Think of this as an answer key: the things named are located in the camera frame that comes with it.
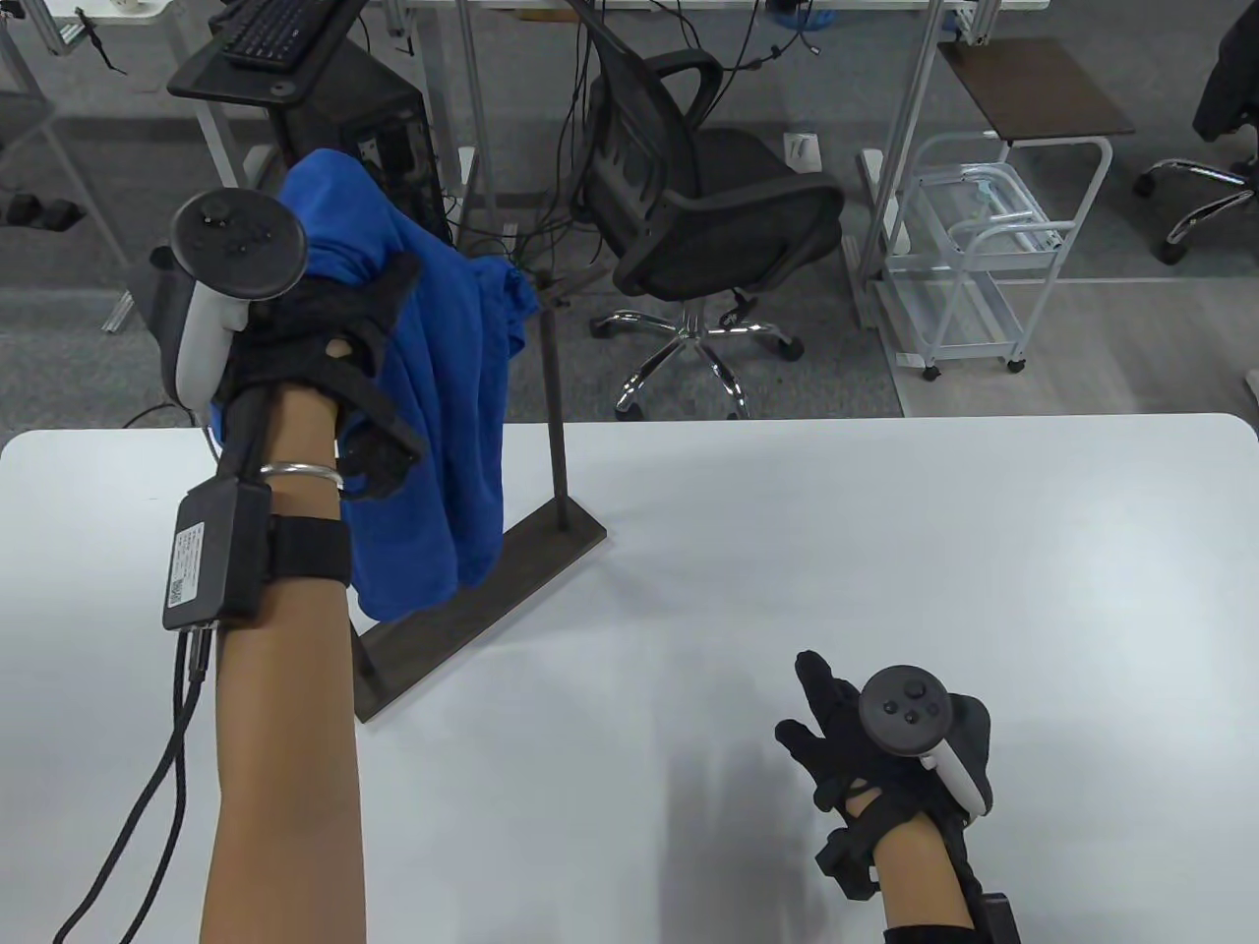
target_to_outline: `white vr controller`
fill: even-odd
[[[889,754],[918,758],[934,770],[969,822],[992,811],[992,722],[982,701],[951,695],[925,670],[891,666],[866,682],[857,710],[870,739]]]
[[[179,209],[170,244],[127,274],[161,350],[167,396],[206,417],[249,306],[297,284],[306,253],[298,219],[257,190],[212,190]]]

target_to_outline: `hand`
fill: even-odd
[[[796,676],[822,730],[818,738],[799,721],[779,721],[774,738],[812,775],[813,799],[823,811],[838,809],[845,819],[860,816],[878,795],[890,793],[918,809],[948,799],[939,779],[914,758],[898,758],[879,748],[861,725],[860,692],[836,678],[816,652],[796,657]]]

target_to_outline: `computer tower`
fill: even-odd
[[[358,157],[394,206],[452,242],[424,98],[393,69],[346,39],[311,97],[282,121],[295,157],[320,147]]]

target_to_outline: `floor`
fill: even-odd
[[[190,0],[186,29],[218,8]],[[1007,35],[1054,35],[1066,44],[1138,127],[1115,142],[1115,165],[1029,352],[1029,368],[1010,376],[1000,364],[949,365],[928,385],[917,373],[889,366],[893,332],[880,339],[854,325],[846,277],[837,259],[799,273],[762,300],[758,316],[802,337],[805,359],[784,364],[759,349],[731,349],[755,415],[851,417],[951,413],[1083,413],[1220,409],[1259,422],[1241,374],[1259,364],[1259,213],[1238,214],[1204,232],[1176,269],[1155,261],[1148,247],[1188,208],[1210,199],[1210,185],[1177,183],[1152,201],[1131,194],[1131,181],[1151,161],[1177,155],[1229,164],[1253,141],[1214,145],[1191,127],[1220,37],[1240,0],[1201,0],[1191,20],[1178,0],[1054,0],[1042,14],[1006,14]],[[443,14],[447,55],[458,70],[453,18]],[[402,74],[417,64],[394,49],[378,9],[366,10],[376,55]],[[733,62],[743,39],[743,14],[697,13],[709,48]],[[616,29],[645,54],[680,45],[676,21],[661,14],[616,14]],[[554,141],[573,82],[573,30],[521,23],[510,14],[477,11],[482,82],[499,186],[536,193],[554,183]],[[110,194],[135,256],[162,238],[171,211],[189,195],[217,184],[186,103],[164,93],[172,64],[146,30],[104,29],[111,58],[127,74],[107,72],[91,49],[69,59],[48,57],[29,23],[13,24],[45,91],[60,107],[63,128]],[[850,194],[844,225],[864,232],[867,210],[854,154],[879,146],[896,106],[917,42],[914,14],[846,14],[813,35],[817,57],[799,49],[765,68],[743,73],[713,121],[737,123],[781,140],[783,131],[818,135],[826,169]],[[760,19],[750,54],[764,54],[788,37]],[[360,30],[353,34],[363,42]],[[528,83],[519,82],[529,74]],[[452,89],[461,137],[470,140],[462,82]],[[928,94],[922,133],[977,128],[978,116],[940,64]],[[266,126],[249,110],[234,117],[242,137],[264,140]],[[1070,152],[1045,154],[1026,167],[1051,209],[1069,206],[1089,176],[1088,161]],[[49,155],[29,146],[0,166],[5,190],[30,188],[42,196],[72,196]],[[575,238],[558,252],[559,268],[589,262],[593,247]],[[64,235],[0,228],[0,444],[39,427],[121,425],[160,400],[156,351],[138,326],[117,337],[96,331],[116,297],[121,274],[91,223]],[[1012,295],[1026,295],[1013,286]],[[575,419],[611,417],[624,375],[651,351],[650,339],[594,341],[587,321],[626,300],[597,286],[562,312],[565,405]],[[526,351],[512,371],[514,419],[540,415],[540,373]],[[671,364],[643,405],[658,419],[723,417],[720,388],[699,364]],[[178,422],[157,414],[156,422]]]

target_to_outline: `black jacket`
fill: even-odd
[[[1204,141],[1259,118],[1259,0],[1254,0],[1220,44],[1220,62],[1206,82],[1194,130]]]

